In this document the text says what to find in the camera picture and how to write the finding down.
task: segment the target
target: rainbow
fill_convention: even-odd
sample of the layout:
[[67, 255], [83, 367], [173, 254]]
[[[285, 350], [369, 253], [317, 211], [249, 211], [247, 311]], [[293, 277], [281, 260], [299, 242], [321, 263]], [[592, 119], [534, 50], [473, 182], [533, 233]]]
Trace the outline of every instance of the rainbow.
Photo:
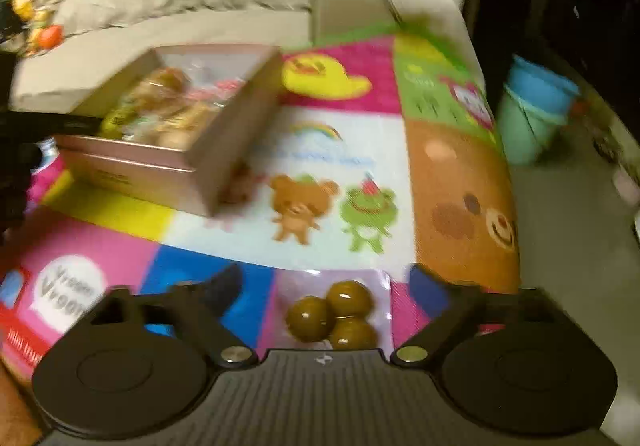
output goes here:
[[300, 121], [300, 123], [292, 125], [289, 131], [296, 135], [307, 132], [319, 132], [333, 141], [342, 141], [342, 137], [338, 134], [336, 129], [316, 121]]

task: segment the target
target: brown ball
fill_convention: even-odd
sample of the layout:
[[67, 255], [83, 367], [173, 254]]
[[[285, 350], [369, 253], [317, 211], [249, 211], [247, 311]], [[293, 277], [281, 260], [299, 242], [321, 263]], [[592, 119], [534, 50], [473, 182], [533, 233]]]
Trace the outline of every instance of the brown ball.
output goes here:
[[289, 307], [285, 321], [296, 340], [312, 343], [329, 336], [334, 328], [335, 315], [324, 298], [305, 296]]
[[378, 346], [378, 333], [362, 318], [340, 318], [329, 335], [334, 350], [367, 350]]
[[373, 309], [371, 292], [355, 280], [334, 283], [326, 293], [326, 300], [338, 318], [345, 316], [366, 318]]

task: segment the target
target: floor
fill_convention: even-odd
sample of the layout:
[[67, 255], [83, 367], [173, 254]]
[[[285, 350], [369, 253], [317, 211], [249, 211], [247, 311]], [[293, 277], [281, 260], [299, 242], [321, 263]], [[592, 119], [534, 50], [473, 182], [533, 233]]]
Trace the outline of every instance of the floor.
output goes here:
[[634, 209], [580, 126], [536, 166], [511, 168], [522, 283], [543, 287], [611, 359], [618, 393], [603, 431], [640, 444], [640, 246]]

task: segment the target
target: blue square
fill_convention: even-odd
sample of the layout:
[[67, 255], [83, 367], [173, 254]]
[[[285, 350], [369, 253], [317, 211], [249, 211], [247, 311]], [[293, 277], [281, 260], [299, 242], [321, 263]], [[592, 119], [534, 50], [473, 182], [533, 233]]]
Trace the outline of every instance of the blue square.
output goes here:
[[0, 303], [7, 309], [13, 309], [23, 285], [22, 273], [17, 269], [9, 271], [0, 284]]
[[[235, 261], [195, 253], [186, 249], [161, 246], [148, 276], [140, 288], [143, 295], [164, 293], [177, 282], [203, 282]], [[238, 263], [244, 282], [235, 303], [222, 317], [222, 324], [244, 343], [255, 349], [262, 330], [274, 270], [271, 267]]]

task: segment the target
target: cardboard box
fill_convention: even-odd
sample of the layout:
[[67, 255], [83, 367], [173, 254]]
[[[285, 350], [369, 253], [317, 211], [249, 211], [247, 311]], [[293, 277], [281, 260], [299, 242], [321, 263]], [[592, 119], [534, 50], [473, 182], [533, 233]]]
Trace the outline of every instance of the cardboard box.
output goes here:
[[187, 150], [90, 136], [57, 136], [58, 148], [77, 179], [209, 216], [235, 166], [278, 106], [282, 57], [277, 48], [257, 44], [153, 48], [96, 89], [72, 114], [104, 117], [158, 67], [180, 67], [198, 86], [205, 85], [203, 80], [210, 81], [209, 86], [232, 78], [246, 82]]

